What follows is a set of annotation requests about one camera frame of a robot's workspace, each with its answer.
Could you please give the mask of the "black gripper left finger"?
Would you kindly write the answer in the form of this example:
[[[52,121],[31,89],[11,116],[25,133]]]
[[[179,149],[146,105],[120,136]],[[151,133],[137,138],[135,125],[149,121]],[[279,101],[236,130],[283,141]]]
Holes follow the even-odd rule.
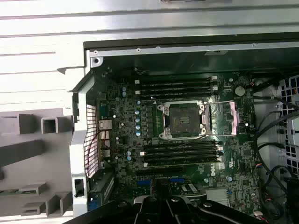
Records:
[[[156,180],[150,196],[135,199],[134,204],[114,200],[72,219],[73,224],[157,224],[162,206],[163,181]]]

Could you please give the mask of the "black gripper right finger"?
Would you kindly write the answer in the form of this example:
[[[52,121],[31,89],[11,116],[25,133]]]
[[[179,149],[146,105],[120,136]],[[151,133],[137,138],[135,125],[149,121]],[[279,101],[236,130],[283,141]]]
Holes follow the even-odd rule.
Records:
[[[221,203],[204,200],[193,206],[187,198],[175,196],[170,182],[163,180],[163,202],[167,204],[174,224],[265,224],[264,220],[249,216]]]

